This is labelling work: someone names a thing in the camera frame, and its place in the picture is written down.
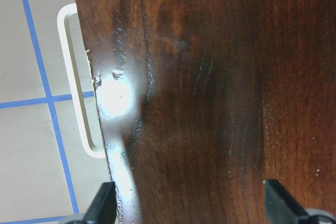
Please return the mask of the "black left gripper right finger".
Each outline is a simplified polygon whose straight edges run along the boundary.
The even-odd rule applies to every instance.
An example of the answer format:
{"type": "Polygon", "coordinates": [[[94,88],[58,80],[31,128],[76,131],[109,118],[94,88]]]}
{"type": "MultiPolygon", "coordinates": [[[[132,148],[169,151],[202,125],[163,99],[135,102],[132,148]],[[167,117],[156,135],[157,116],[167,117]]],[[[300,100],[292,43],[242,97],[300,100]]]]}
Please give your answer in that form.
{"type": "Polygon", "coordinates": [[[264,185],[264,209],[269,223],[307,223],[310,215],[275,179],[266,179],[264,185]]]}

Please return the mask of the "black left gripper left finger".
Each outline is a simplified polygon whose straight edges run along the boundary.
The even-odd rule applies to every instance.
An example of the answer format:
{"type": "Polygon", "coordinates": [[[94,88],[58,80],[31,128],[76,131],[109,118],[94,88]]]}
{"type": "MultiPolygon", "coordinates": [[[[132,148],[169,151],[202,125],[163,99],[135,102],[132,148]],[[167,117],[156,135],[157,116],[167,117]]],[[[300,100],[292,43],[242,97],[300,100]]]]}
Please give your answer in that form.
{"type": "Polygon", "coordinates": [[[114,182],[102,183],[84,215],[84,223],[108,223],[116,220],[116,187],[114,182]]]}

